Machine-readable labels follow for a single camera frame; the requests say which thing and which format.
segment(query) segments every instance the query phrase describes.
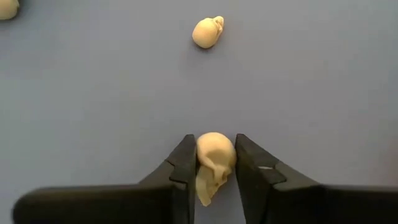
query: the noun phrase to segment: blue-gray table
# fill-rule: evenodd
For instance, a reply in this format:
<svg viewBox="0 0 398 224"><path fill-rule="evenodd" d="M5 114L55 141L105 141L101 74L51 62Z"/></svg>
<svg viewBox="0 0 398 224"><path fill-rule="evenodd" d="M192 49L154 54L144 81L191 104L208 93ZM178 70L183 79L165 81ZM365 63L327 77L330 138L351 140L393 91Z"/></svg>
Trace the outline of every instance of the blue-gray table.
<svg viewBox="0 0 398 224"><path fill-rule="evenodd" d="M21 4L0 23L0 223L29 190L134 183L208 131L320 182L398 184L398 1ZM192 30L217 15L201 51ZM196 219L244 223L235 181Z"/></svg>

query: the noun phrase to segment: small skull figurine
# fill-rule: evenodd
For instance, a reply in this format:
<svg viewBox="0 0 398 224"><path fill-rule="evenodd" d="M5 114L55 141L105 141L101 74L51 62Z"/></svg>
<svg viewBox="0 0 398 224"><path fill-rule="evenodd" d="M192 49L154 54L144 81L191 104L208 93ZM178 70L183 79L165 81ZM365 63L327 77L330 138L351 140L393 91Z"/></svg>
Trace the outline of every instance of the small skull figurine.
<svg viewBox="0 0 398 224"><path fill-rule="evenodd" d="M18 13L18 0L0 0L0 20L12 19Z"/></svg>
<svg viewBox="0 0 398 224"><path fill-rule="evenodd" d="M223 32L224 18L216 16L201 20L192 32L193 41L200 47L207 49L216 44Z"/></svg>
<svg viewBox="0 0 398 224"><path fill-rule="evenodd" d="M208 206L232 173L236 152L232 142L223 134L206 133L197 140L197 156L201 164L196 177L197 195L200 202Z"/></svg>

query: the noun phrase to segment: skull jaw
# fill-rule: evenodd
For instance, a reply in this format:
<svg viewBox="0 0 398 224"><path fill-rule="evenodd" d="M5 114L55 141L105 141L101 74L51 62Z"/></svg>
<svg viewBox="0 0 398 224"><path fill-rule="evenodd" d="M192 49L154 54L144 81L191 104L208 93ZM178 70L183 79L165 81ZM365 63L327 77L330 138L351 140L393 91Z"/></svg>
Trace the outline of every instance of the skull jaw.
<svg viewBox="0 0 398 224"><path fill-rule="evenodd" d="M230 168L226 169L223 177L218 183L214 179L213 170L205 166L200 166L196 177L196 191L198 198L203 206L207 207L218 189L226 183L227 175L230 174Z"/></svg>

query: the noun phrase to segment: beige object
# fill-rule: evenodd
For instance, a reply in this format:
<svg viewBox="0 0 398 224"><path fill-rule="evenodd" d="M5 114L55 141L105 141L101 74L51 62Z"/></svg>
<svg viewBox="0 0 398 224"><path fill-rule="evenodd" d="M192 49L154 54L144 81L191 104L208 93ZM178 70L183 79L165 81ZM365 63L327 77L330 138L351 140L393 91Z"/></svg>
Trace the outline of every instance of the beige object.
<svg viewBox="0 0 398 224"><path fill-rule="evenodd" d="M192 32L193 41L207 49L216 44L218 37L223 32L224 18L216 16L200 21Z"/></svg>
<svg viewBox="0 0 398 224"><path fill-rule="evenodd" d="M0 20L13 18L19 8L18 0L0 0Z"/></svg>
<svg viewBox="0 0 398 224"><path fill-rule="evenodd" d="M208 206L232 173L236 152L232 142L223 134L206 133L197 140L197 156L201 166L196 177L196 191L200 202Z"/></svg>

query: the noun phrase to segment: cream-colored skull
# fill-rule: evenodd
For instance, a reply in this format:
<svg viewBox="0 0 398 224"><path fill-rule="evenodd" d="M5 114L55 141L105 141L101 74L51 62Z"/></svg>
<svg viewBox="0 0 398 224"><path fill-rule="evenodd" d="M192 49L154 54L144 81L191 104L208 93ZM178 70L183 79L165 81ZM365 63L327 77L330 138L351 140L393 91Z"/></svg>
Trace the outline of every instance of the cream-colored skull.
<svg viewBox="0 0 398 224"><path fill-rule="evenodd" d="M224 18L216 16L198 22L192 32L193 41L200 47L207 49L216 44L223 32Z"/></svg>
<svg viewBox="0 0 398 224"><path fill-rule="evenodd" d="M196 178L197 195L200 202L208 206L232 173L236 152L232 142L223 134L206 133L197 140L197 155L201 165Z"/></svg>
<svg viewBox="0 0 398 224"><path fill-rule="evenodd" d="M0 20L13 18L19 8L18 0L0 0Z"/></svg>

